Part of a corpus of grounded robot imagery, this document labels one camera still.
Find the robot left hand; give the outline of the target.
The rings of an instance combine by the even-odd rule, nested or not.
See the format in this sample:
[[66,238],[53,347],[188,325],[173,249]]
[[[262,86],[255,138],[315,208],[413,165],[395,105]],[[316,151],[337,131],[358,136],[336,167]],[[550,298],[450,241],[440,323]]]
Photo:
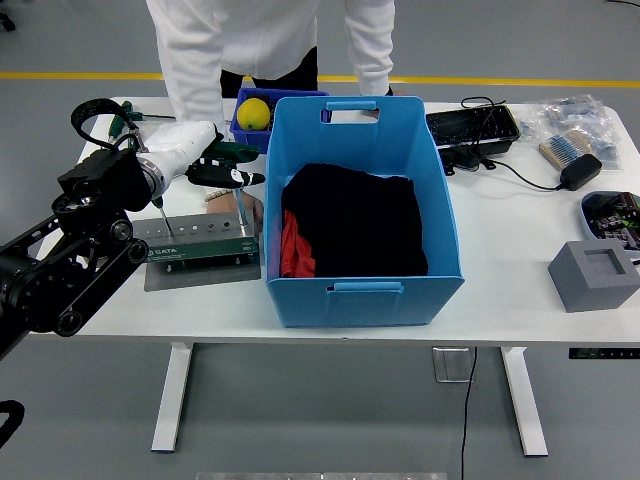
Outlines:
[[236,189],[266,181],[261,173],[239,169],[257,159],[256,146],[228,142],[209,121],[166,123],[144,141],[137,155],[151,196],[164,194],[171,181],[184,175],[190,183]]

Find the person's right hand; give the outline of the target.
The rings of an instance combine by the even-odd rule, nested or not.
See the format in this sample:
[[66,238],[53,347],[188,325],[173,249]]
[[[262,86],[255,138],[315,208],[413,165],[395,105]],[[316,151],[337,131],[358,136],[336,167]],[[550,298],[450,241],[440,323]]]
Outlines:
[[[258,237],[263,230],[263,203],[253,195],[242,192],[242,201],[245,212],[251,212],[254,219],[254,234]],[[237,202],[234,193],[230,189],[221,189],[205,196],[208,213],[237,212]]]

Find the person's left hand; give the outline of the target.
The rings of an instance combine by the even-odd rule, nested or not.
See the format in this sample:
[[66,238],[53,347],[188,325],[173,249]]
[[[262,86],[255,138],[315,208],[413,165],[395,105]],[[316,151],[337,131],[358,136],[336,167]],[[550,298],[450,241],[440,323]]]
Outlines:
[[[399,96],[399,95],[403,95],[403,94],[404,94],[404,92],[402,90],[394,90],[392,87],[389,87],[388,91],[386,93],[387,96]],[[366,111],[363,112],[363,115],[365,117],[377,120],[379,118],[379,110],[378,109],[366,110]]]

